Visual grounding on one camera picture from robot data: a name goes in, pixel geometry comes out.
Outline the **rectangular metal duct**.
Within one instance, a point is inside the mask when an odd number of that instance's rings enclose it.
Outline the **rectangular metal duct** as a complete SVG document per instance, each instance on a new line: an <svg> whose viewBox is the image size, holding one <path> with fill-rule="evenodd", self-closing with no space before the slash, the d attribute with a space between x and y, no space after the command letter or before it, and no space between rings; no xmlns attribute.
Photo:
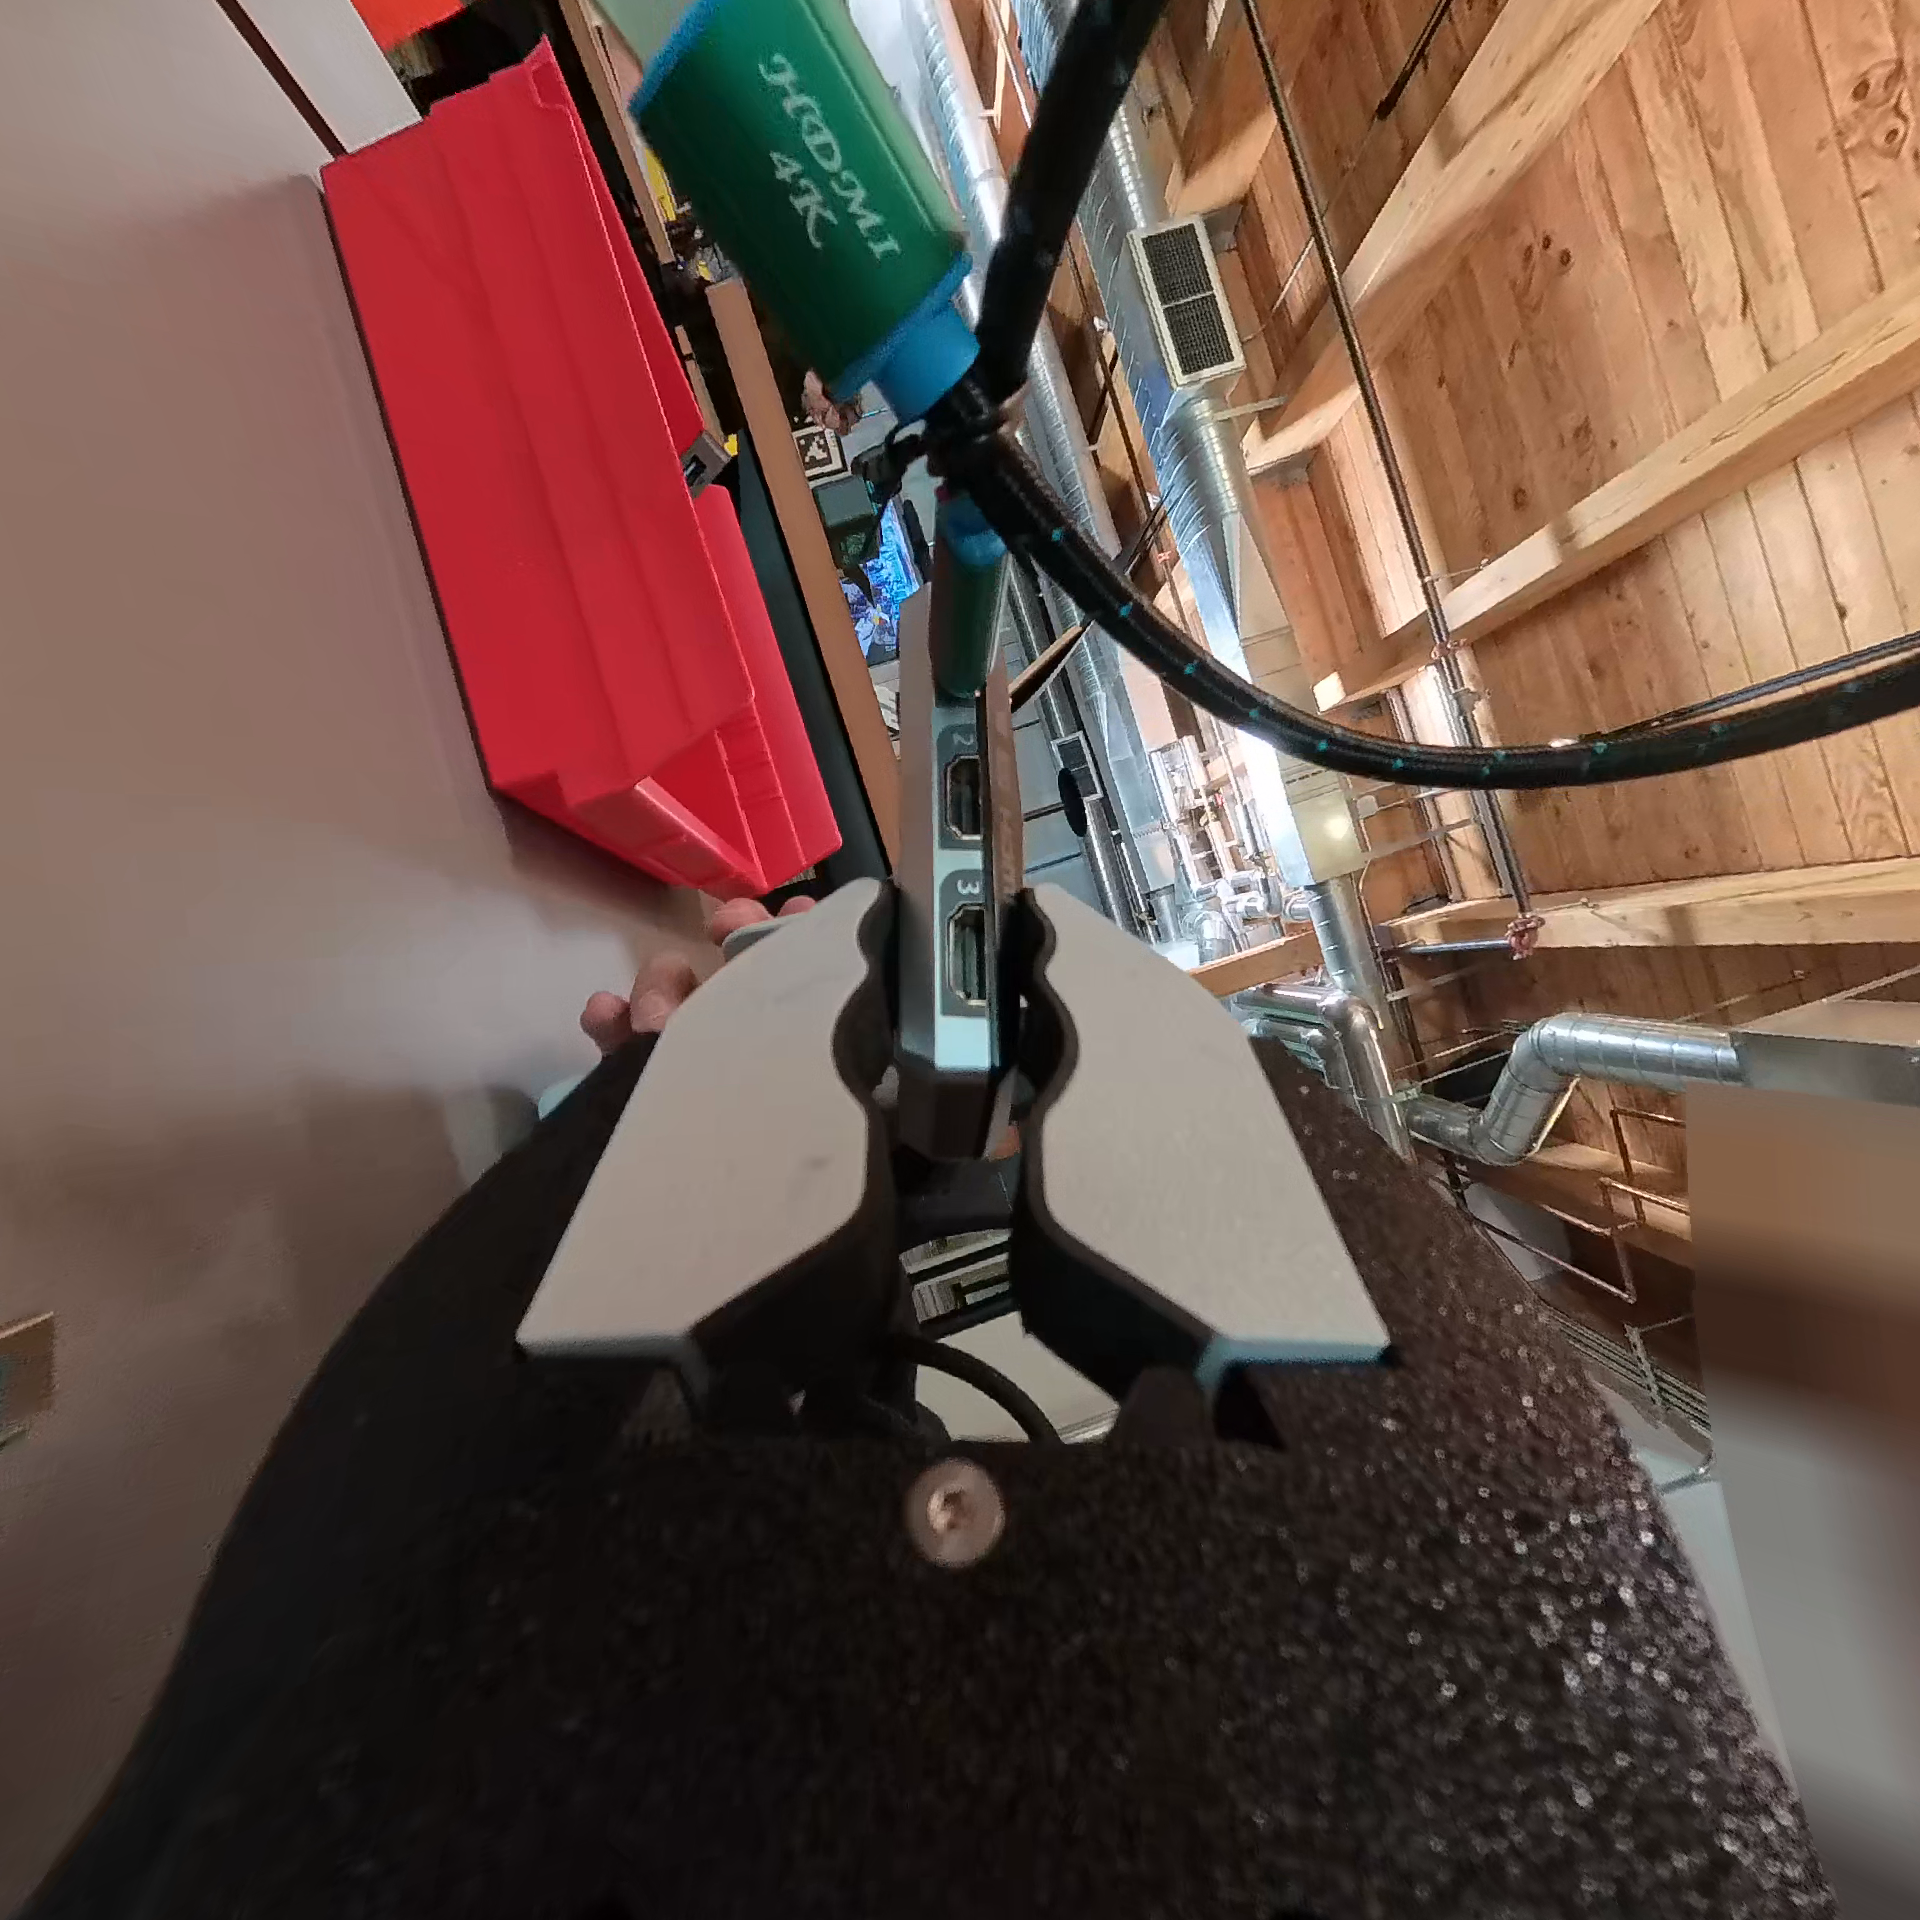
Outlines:
<svg viewBox="0 0 1920 1920"><path fill-rule="evenodd" d="M1821 1000L1733 1032L1749 1088L1917 1105L1917 1003Z"/></svg>

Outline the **black braided cable green plugs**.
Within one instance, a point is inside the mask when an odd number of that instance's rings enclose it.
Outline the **black braided cable green plugs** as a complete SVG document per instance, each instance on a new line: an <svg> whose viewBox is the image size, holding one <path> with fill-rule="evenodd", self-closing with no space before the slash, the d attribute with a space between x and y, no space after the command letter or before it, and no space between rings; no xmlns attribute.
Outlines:
<svg viewBox="0 0 1920 1920"><path fill-rule="evenodd" d="M1080 6L1040 93L978 320L956 307L970 245L906 111L843 6L627 6L632 114L709 234L833 391L877 386L957 491L968 560L1006 553L1213 720L1315 770L1462 794L1677 778L1865 729L1917 701L1915 642L1824 669L1811 691L1724 719L1508 749L1369 737L1257 689L1129 586L1024 456L1011 405L1097 147L1166 6Z"/></svg>

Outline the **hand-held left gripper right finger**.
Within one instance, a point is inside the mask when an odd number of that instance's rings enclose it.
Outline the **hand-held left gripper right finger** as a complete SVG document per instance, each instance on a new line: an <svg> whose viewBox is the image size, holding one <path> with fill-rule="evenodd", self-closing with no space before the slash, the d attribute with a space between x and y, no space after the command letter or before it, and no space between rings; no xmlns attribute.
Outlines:
<svg viewBox="0 0 1920 1920"><path fill-rule="evenodd" d="M1386 1322L1236 1021L1056 885L1013 952L1024 1333L1084 1379L1378 1366Z"/></svg>

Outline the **grey metal switch box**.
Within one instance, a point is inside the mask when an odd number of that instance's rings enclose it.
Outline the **grey metal switch box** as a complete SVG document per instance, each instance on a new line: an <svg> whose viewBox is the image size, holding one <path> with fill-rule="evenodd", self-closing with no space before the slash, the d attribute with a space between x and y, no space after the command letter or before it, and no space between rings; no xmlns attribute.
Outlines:
<svg viewBox="0 0 1920 1920"><path fill-rule="evenodd" d="M899 659L899 1123L931 1161L984 1161L1006 1134L1021 1024L1024 821L998 597L937 583Z"/></svg>

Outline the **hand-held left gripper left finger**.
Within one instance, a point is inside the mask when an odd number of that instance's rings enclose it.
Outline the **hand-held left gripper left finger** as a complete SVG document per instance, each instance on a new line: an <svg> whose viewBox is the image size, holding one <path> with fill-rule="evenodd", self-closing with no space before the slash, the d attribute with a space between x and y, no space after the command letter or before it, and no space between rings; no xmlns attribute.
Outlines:
<svg viewBox="0 0 1920 1920"><path fill-rule="evenodd" d="M672 1016L520 1322L531 1360L843 1375L899 1288L896 891L853 881Z"/></svg>

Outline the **silver elbow duct pipe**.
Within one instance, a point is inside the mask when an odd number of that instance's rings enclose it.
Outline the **silver elbow duct pipe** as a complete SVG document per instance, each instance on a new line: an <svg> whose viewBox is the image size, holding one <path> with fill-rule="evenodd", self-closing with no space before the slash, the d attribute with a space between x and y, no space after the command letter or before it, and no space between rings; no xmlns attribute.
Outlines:
<svg viewBox="0 0 1920 1920"><path fill-rule="evenodd" d="M1538 1021L1517 1035L1481 1107L1405 1095L1402 1113L1420 1143L1481 1166L1517 1166L1548 1143L1576 1083L1584 1080L1660 1094L1747 1083L1725 1030L1569 1014Z"/></svg>

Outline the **person's right hand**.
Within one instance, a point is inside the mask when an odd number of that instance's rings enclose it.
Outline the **person's right hand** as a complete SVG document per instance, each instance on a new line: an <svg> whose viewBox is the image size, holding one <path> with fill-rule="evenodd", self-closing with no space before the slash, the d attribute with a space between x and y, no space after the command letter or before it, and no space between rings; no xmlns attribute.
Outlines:
<svg viewBox="0 0 1920 1920"><path fill-rule="evenodd" d="M718 904L706 921L709 942L722 958L731 958L763 930L806 914L814 906L806 897L789 899L782 907L750 899ZM624 994L595 992L584 1006L580 1030L602 1057L613 1057L636 1039L658 1035L701 981L704 974L682 952L664 952L636 974Z"/></svg>

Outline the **white vent grille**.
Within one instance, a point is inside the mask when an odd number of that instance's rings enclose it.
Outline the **white vent grille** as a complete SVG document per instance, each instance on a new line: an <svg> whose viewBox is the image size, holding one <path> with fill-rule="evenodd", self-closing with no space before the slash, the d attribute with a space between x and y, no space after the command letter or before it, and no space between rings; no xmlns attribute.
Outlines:
<svg viewBox="0 0 1920 1920"><path fill-rule="evenodd" d="M1169 384L1203 389L1234 382L1245 359L1206 222L1163 222L1129 232L1124 240Z"/></svg>

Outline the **computer monitor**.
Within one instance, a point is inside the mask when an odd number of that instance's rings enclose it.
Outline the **computer monitor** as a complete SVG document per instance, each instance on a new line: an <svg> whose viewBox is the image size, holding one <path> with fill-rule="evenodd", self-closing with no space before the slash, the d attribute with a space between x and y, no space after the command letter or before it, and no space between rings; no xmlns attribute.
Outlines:
<svg viewBox="0 0 1920 1920"><path fill-rule="evenodd" d="M869 669L899 661L906 603L929 586L931 553L909 498L886 502L857 555L842 558L854 641Z"/></svg>

